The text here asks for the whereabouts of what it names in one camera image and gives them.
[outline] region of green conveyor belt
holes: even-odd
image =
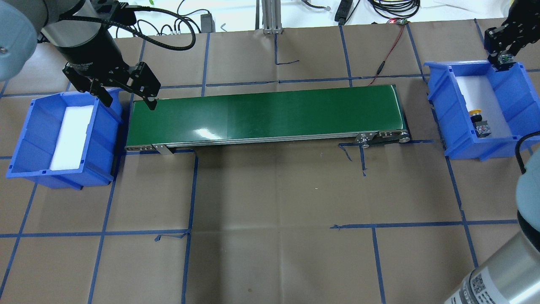
[[[132,107],[126,148],[356,136],[406,130],[394,85],[159,100]]]

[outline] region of blue plastic bin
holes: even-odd
[[[428,99],[433,103],[446,142],[444,154],[451,159],[479,158],[485,161],[492,157],[512,156],[516,142],[522,136],[540,130],[538,94],[522,63],[501,72],[495,72],[488,61],[426,62],[424,65],[431,70]],[[497,99],[494,102],[498,102],[511,134],[499,137],[491,134],[485,138],[476,136],[456,79],[460,76],[487,78]],[[489,124],[490,118],[484,119]],[[523,143],[522,150],[538,142],[540,137],[532,137]]]
[[[66,92],[33,100],[6,177],[23,177],[49,188],[81,189],[109,184],[113,179],[111,167],[118,126],[122,123],[119,92],[109,90],[113,97],[110,108],[89,93]],[[86,105],[93,105],[93,109],[79,168],[50,170],[66,108]]]

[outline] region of yellow cap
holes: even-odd
[[[482,112],[481,109],[474,109],[474,110],[470,110],[469,111],[469,115],[472,116],[472,115],[478,115]]]

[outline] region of qr code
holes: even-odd
[[[477,275],[472,281],[472,289],[475,294],[481,293],[485,290],[484,281],[482,280],[482,274]]]

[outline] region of light blue joint cap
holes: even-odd
[[[0,81],[6,81],[19,74],[36,50],[37,34],[30,20],[4,1],[0,20]]]
[[[540,152],[533,154],[525,168],[527,172],[517,182],[517,209],[540,232]]]

